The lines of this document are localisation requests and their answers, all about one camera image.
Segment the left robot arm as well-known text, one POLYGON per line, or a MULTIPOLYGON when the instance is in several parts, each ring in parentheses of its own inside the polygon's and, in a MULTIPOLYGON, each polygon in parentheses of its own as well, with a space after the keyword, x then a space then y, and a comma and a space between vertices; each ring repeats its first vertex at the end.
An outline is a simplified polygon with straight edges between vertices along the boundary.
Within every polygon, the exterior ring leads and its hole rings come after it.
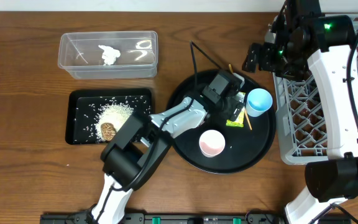
POLYGON ((194 84, 169 110, 130 115, 101 153, 104 187, 86 222, 119 223, 131 194, 151 178, 175 138, 212 114, 230 120, 239 116, 244 104, 237 94, 244 83, 243 76, 219 70, 209 84, 194 84))

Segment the white tissue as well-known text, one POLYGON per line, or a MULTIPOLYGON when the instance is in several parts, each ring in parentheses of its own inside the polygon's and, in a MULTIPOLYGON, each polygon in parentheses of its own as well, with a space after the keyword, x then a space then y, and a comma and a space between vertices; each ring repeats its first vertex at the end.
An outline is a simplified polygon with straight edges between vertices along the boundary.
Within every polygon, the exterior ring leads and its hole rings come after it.
POLYGON ((106 45, 98 45, 98 47, 103 50, 102 59, 104 60, 104 65, 114 65, 121 56, 121 52, 113 47, 106 45))

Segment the pink cup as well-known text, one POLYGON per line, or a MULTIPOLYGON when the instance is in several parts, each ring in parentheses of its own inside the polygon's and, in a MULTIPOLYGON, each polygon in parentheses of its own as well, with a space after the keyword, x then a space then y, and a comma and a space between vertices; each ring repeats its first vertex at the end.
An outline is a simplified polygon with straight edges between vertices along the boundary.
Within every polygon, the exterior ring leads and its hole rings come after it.
POLYGON ((226 146, 224 136, 217 130, 207 130, 199 138, 199 147, 205 157, 215 157, 222 153, 226 146))

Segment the brown food lump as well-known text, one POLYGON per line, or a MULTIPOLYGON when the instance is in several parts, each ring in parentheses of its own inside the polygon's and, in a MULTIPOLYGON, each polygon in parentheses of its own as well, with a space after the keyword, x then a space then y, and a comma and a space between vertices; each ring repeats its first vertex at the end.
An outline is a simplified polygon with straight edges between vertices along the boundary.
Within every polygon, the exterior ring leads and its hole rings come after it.
POLYGON ((103 123, 101 125, 101 137, 103 141, 111 141, 117 131, 112 123, 103 123))

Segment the green yellow snack wrapper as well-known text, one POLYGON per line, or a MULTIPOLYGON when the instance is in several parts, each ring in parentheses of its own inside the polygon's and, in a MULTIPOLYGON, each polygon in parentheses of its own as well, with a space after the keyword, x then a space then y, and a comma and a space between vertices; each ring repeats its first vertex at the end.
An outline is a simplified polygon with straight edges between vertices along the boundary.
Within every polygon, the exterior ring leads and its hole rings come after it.
MULTIPOLYGON (((244 102, 245 96, 246 96, 246 94, 241 91, 236 95, 236 97, 241 102, 244 102)), ((244 127, 244 116, 245 116, 244 113, 245 113, 245 106, 242 107, 242 109, 235 121, 231 121, 231 120, 226 121, 226 126, 243 128, 244 127)))

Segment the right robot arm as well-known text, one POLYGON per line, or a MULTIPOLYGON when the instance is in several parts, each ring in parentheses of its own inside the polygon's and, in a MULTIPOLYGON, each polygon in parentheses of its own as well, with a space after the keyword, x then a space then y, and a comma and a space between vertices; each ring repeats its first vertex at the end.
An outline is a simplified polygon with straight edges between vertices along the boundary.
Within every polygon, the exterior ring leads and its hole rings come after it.
POLYGON ((306 165, 306 187, 285 207, 287 223, 314 223, 358 196, 358 29, 346 15, 325 16, 318 1, 286 1, 270 31, 274 41, 252 44, 242 68, 316 82, 328 158, 306 165))

